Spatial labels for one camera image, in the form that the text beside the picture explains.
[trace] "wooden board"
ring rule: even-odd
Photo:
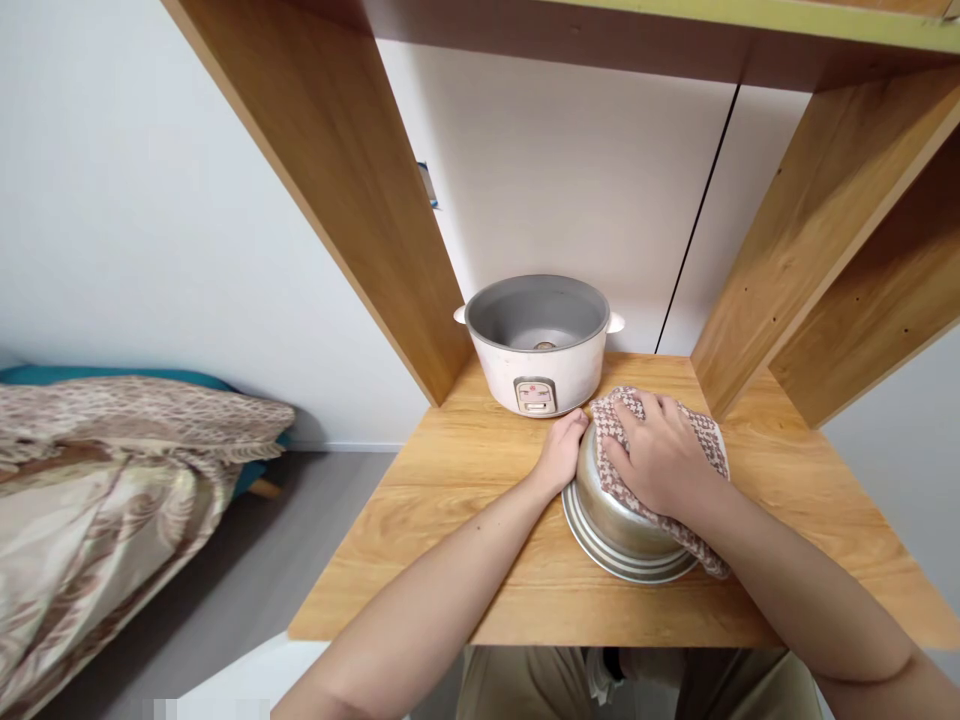
[[[840,273],[770,370],[819,427],[960,318],[960,130]]]
[[[706,410],[688,358],[608,354],[599,392],[619,384]],[[474,358],[387,471],[290,636],[332,639],[403,568],[523,477],[549,425],[500,407]],[[922,645],[960,647],[960,622],[769,373],[722,430],[739,488],[853,573]],[[734,579],[713,580],[697,568],[673,583],[641,586],[609,575],[577,545],[557,499],[472,642],[753,647],[778,638]]]
[[[787,90],[960,60],[960,26],[791,0],[289,1],[391,40]]]
[[[882,10],[883,12],[906,13],[923,17],[943,17],[950,6],[950,0],[802,0],[825,5],[842,5],[862,10]]]
[[[411,375],[441,403],[469,352],[452,317],[463,298],[375,41],[279,0],[164,4]]]
[[[960,122],[960,68],[816,93],[692,360],[726,416]]]

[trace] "person's right hand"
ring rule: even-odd
[[[630,453],[612,437],[603,449],[631,492],[660,515],[684,522],[694,499],[723,483],[677,401],[637,390],[646,418],[639,419],[617,399],[614,409],[630,443]]]

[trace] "white rice cooker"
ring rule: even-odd
[[[624,326],[598,290],[560,275],[501,280],[453,317],[469,328],[493,397],[526,417],[556,417],[589,400],[607,334]]]

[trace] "bed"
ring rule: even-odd
[[[29,718],[196,555],[283,403],[142,376],[0,384],[0,718]]]

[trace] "person's left hand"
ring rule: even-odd
[[[553,497],[573,480],[577,471],[580,438],[590,423],[587,414],[577,408],[557,420],[543,443],[540,459],[530,472],[530,479]]]

